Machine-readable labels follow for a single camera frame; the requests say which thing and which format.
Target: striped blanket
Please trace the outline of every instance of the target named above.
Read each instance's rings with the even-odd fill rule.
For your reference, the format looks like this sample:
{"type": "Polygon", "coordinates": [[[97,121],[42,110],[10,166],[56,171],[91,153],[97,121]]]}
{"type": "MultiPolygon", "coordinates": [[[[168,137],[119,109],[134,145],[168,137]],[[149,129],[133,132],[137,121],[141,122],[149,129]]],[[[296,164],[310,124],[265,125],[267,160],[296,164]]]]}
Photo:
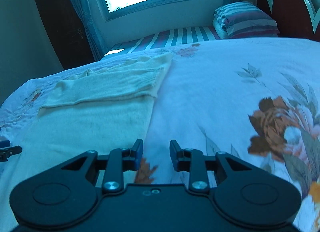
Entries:
{"type": "Polygon", "coordinates": [[[172,29],[141,39],[116,44],[101,60],[137,51],[218,39],[220,38],[214,27],[172,29]]]}

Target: white towel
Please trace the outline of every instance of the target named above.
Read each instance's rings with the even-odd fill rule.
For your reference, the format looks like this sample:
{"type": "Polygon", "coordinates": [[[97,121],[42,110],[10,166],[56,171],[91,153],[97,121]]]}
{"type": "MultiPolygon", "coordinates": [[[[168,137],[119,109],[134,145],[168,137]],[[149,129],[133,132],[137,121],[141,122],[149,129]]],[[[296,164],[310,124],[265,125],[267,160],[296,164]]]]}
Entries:
{"type": "MultiPolygon", "coordinates": [[[[99,155],[119,147],[132,147],[145,139],[157,91],[172,61],[166,53],[153,58],[126,60],[112,68],[59,81],[21,144],[22,154],[1,177],[1,232],[17,222],[9,207],[9,194],[19,182],[87,150],[99,155]]],[[[124,174],[132,183],[135,172],[124,174]]]]}

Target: floral bedsheet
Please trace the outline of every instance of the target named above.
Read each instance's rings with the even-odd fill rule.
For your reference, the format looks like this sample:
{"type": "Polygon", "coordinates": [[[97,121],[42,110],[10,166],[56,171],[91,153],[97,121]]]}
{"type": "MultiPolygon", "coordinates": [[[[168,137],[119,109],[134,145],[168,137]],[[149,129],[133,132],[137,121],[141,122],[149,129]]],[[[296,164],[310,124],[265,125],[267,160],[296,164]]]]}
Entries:
{"type": "MultiPolygon", "coordinates": [[[[320,43],[317,42],[286,38],[206,41],[120,55],[30,80],[2,105],[0,138],[18,145],[21,134],[32,124],[39,106],[58,80],[88,68],[98,70],[127,58],[165,52],[173,53],[173,62],[153,108],[144,141],[146,160],[136,181],[188,184],[188,173],[176,173],[172,168],[171,139],[177,140],[182,148],[195,148],[205,155],[226,151],[291,182],[300,191],[302,200],[294,225],[302,232],[317,232],[320,229],[320,43]]],[[[0,163],[0,183],[13,175],[6,172],[6,164],[14,164],[16,158],[0,163]]],[[[208,172],[208,177],[210,186],[215,187],[213,173],[208,172]]]]}

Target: door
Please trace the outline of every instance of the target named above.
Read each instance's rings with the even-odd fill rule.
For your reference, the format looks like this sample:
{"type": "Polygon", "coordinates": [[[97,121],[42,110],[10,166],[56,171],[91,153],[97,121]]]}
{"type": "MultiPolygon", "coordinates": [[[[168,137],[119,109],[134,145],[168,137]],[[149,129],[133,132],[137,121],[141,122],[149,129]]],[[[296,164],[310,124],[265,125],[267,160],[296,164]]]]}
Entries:
{"type": "Polygon", "coordinates": [[[51,44],[64,69],[94,62],[84,26],[70,0],[35,0],[51,44]]]}

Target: headboard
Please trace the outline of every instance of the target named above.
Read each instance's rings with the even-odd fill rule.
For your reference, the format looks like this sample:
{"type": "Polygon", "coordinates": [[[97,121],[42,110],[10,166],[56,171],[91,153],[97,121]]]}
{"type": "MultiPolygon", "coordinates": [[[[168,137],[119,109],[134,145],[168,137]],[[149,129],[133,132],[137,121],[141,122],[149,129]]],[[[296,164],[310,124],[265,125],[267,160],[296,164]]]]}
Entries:
{"type": "Polygon", "coordinates": [[[320,9],[310,0],[257,0],[257,7],[277,22],[281,37],[320,42],[320,9]]]}

